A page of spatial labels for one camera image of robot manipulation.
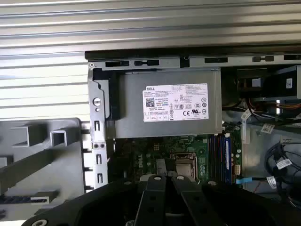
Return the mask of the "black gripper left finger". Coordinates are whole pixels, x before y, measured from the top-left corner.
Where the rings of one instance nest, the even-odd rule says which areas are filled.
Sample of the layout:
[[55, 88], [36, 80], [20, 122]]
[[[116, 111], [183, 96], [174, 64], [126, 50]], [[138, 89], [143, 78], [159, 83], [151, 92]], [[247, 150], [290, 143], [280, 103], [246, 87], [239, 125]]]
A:
[[128, 179], [104, 185], [35, 215], [25, 226], [161, 226], [165, 218], [166, 177], [150, 176], [145, 188]]

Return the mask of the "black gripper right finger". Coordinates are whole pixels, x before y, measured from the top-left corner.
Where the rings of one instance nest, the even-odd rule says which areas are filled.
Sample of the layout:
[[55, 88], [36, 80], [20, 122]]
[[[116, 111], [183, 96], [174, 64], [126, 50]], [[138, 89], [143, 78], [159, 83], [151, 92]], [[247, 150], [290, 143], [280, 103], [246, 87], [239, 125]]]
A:
[[181, 213], [174, 226], [299, 226], [301, 211], [234, 185], [172, 177]]

